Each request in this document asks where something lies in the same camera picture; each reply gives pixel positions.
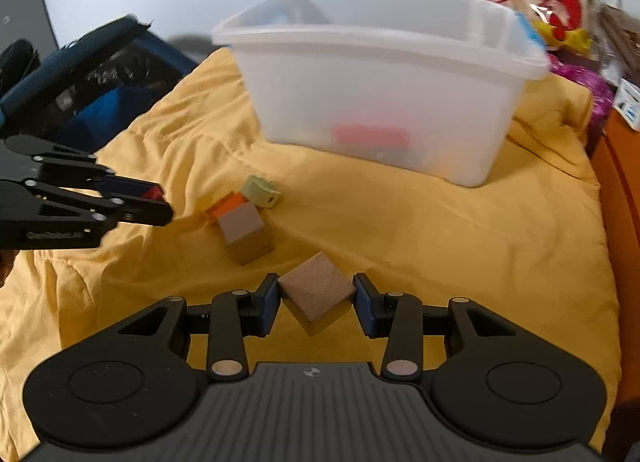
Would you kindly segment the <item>white plastic bin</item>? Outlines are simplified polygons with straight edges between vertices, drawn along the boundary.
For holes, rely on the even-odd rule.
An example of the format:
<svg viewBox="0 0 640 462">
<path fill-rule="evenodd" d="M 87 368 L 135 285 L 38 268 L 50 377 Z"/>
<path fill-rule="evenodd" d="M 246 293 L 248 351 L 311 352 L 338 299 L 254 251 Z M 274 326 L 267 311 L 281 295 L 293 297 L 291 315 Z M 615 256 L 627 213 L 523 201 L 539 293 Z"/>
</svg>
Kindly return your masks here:
<svg viewBox="0 0 640 462">
<path fill-rule="evenodd" d="M 269 141 L 483 184 L 525 85 L 549 58 L 518 12 L 485 0 L 265 0 L 223 22 Z M 347 151 L 334 126 L 404 130 L 405 150 Z"/>
</svg>

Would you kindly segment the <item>orange block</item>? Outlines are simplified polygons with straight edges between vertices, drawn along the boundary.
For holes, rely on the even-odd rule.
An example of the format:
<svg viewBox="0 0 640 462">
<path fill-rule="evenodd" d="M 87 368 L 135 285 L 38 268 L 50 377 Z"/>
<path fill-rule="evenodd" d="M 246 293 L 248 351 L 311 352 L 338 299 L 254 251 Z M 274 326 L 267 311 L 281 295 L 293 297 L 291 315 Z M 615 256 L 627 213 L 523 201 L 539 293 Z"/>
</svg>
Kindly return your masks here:
<svg viewBox="0 0 640 462">
<path fill-rule="evenodd" d="M 246 204 L 247 201 L 247 197 L 242 195 L 242 193 L 235 193 L 235 191 L 227 193 L 227 195 L 216 201 L 205 211 L 206 219 L 212 225 L 215 225 L 222 215 L 239 208 L 241 205 Z"/>
</svg>

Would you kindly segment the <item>blue black stroller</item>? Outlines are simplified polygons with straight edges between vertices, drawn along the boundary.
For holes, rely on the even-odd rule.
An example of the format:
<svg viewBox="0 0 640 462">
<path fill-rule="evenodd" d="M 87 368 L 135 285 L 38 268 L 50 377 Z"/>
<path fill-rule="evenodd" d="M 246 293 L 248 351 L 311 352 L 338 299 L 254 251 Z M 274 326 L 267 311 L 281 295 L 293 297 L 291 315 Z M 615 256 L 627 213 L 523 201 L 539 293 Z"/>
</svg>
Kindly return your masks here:
<svg viewBox="0 0 640 462">
<path fill-rule="evenodd" d="M 32 135 L 95 152 L 195 67 L 134 16 L 44 58 L 29 41 L 17 40 L 1 52 L 1 137 Z"/>
</svg>

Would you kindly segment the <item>orange cardboard box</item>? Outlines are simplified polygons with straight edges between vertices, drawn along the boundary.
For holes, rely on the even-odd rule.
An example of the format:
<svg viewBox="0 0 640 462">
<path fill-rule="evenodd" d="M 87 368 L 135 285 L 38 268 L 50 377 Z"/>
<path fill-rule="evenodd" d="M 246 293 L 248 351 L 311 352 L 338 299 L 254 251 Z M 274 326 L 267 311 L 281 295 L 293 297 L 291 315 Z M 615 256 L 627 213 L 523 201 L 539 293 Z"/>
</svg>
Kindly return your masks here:
<svg viewBox="0 0 640 462">
<path fill-rule="evenodd" d="M 622 378 L 603 455 L 626 458 L 639 441 L 639 133 L 612 110 L 591 156 L 620 303 Z"/>
</svg>

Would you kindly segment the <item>magenta plastic bag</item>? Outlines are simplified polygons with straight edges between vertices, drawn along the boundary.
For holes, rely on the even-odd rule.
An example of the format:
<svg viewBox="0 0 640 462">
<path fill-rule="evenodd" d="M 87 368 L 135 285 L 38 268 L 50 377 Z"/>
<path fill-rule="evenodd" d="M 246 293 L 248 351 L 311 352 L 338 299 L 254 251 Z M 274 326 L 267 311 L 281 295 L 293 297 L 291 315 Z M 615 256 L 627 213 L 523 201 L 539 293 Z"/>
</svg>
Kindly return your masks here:
<svg viewBox="0 0 640 462">
<path fill-rule="evenodd" d="M 600 74 L 584 66 L 563 63 L 553 55 L 550 59 L 551 71 L 554 74 L 583 86 L 591 92 L 593 105 L 590 124 L 603 127 L 614 102 L 614 94 L 608 83 Z"/>
</svg>

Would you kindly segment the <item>brown dotted paper bag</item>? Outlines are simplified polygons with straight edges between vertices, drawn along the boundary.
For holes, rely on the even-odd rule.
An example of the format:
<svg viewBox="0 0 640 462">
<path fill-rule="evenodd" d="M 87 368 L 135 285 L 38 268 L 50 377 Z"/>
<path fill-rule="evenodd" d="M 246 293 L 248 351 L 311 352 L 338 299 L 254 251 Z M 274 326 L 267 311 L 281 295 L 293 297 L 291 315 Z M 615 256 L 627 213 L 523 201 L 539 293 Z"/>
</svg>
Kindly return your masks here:
<svg viewBox="0 0 640 462">
<path fill-rule="evenodd" d="M 625 79 L 639 85 L 639 19 L 617 7 L 599 3 L 594 15 L 593 43 L 600 72 L 608 83 Z"/>
</svg>

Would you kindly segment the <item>wooden cube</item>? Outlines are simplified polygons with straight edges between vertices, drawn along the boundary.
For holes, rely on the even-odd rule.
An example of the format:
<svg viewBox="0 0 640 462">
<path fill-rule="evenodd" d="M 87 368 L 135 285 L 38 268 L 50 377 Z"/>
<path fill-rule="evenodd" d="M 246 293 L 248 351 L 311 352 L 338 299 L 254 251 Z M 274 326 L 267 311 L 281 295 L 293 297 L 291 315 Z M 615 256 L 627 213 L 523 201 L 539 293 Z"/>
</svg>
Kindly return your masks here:
<svg viewBox="0 0 640 462">
<path fill-rule="evenodd" d="M 250 202 L 221 215 L 218 224 L 229 254 L 240 265 L 253 262 L 273 250 L 265 222 Z"/>
<path fill-rule="evenodd" d="M 279 278 L 284 304 L 313 337 L 352 307 L 356 289 L 324 253 Z"/>
</svg>

